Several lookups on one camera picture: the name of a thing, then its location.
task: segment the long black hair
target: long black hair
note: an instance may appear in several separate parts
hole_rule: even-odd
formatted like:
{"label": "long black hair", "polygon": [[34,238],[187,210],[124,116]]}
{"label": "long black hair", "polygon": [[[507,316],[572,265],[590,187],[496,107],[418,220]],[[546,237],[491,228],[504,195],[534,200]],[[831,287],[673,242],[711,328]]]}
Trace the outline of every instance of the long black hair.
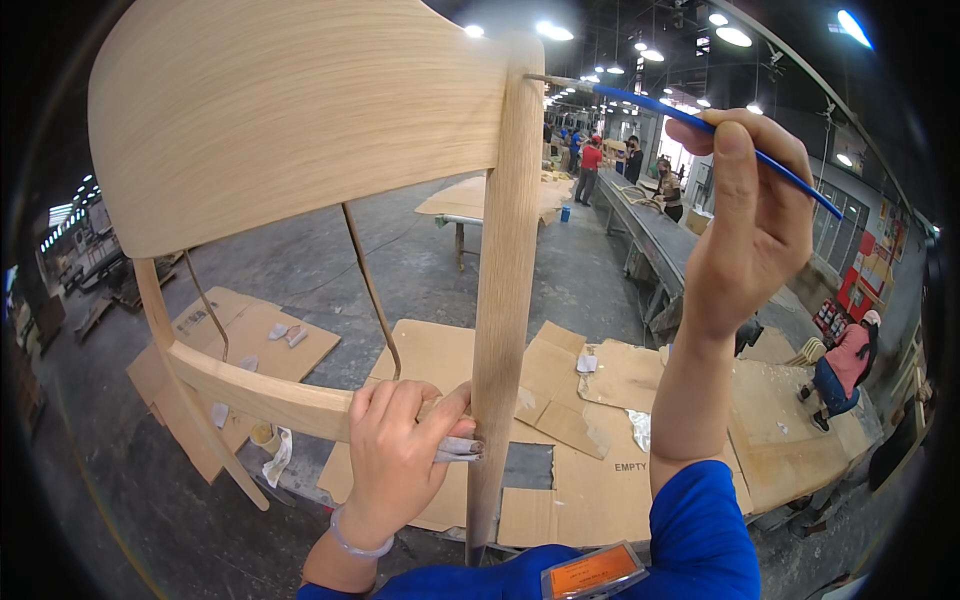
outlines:
{"label": "long black hair", "polygon": [[857,377],[856,383],[853,384],[854,388],[863,383],[870,375],[870,369],[873,368],[874,359],[876,358],[876,337],[880,334],[880,325],[876,323],[868,324],[866,321],[861,321],[860,326],[867,330],[867,333],[870,335],[870,340],[856,353],[857,358],[867,357],[867,366],[860,376]]}

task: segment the hand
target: hand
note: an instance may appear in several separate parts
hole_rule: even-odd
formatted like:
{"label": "hand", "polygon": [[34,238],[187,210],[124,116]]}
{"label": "hand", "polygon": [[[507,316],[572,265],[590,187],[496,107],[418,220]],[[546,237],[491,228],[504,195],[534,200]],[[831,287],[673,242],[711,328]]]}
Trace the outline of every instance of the hand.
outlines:
{"label": "hand", "polygon": [[813,185],[804,144],[744,108],[701,113],[716,134],[676,119],[667,134],[697,156],[713,153],[713,221],[686,263],[683,326],[726,342],[813,252],[813,199],[756,164],[756,146]]}
{"label": "hand", "polygon": [[470,402],[463,383],[420,423],[425,401],[441,396],[425,381],[381,381],[357,390],[349,408],[353,490],[340,517],[344,538],[375,550],[419,515],[446,477],[448,463],[434,463],[446,436],[471,437],[476,422],[461,419]]}

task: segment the badge holder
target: badge holder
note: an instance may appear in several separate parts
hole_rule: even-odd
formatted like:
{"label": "badge holder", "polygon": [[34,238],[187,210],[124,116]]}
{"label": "badge holder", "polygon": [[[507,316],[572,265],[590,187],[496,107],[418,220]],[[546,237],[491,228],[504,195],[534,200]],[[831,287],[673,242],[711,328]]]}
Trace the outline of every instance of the badge holder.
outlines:
{"label": "badge holder", "polygon": [[629,588],[649,574],[624,540],[544,569],[540,572],[540,592],[543,600],[606,597]]}

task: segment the concrete floor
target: concrete floor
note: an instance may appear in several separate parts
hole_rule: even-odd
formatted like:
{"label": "concrete floor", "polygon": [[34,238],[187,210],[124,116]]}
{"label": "concrete floor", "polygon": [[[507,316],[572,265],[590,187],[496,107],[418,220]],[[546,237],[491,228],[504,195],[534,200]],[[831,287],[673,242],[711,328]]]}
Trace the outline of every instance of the concrete floor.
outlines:
{"label": "concrete floor", "polygon": [[[453,227],[437,229],[432,217],[413,212],[427,196],[465,177],[353,205],[391,324],[407,318],[473,326],[479,258],[465,256],[459,272]],[[638,290],[620,271],[627,241],[603,234],[605,215],[570,205],[569,223],[540,232],[528,340],[550,320],[591,342],[649,341],[637,316],[638,297],[649,290]],[[467,248],[479,250],[479,243],[480,230],[467,227]],[[342,389],[363,383],[383,339],[339,207],[210,243],[191,256],[204,287],[222,285],[276,302],[342,336],[307,383]],[[177,269],[163,289],[173,315],[196,298],[185,265]],[[124,371],[150,341],[142,313],[114,308],[82,346],[73,341],[72,329],[95,298],[75,293],[65,299],[63,331],[35,360],[51,397],[36,435],[36,464],[78,555],[110,597],[153,597],[145,580],[172,598],[292,597],[306,553],[326,528],[326,511],[298,498],[297,508],[273,502],[261,513],[228,476],[208,486]],[[792,338],[803,336],[785,333],[795,345]],[[751,528],[764,597],[804,598],[853,568],[898,501],[895,492],[857,498],[828,532],[807,540],[786,528]],[[459,542],[408,528],[381,560],[380,580],[418,565],[461,564],[462,557]]]}

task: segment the sneaker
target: sneaker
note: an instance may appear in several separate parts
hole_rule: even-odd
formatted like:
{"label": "sneaker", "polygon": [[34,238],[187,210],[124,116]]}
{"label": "sneaker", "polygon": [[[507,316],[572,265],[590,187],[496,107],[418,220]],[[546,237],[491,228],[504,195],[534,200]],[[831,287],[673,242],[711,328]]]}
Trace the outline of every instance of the sneaker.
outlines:
{"label": "sneaker", "polygon": [[810,416],[810,422],[812,422],[817,429],[823,431],[824,433],[827,433],[830,430],[830,424],[819,412],[816,412]]}

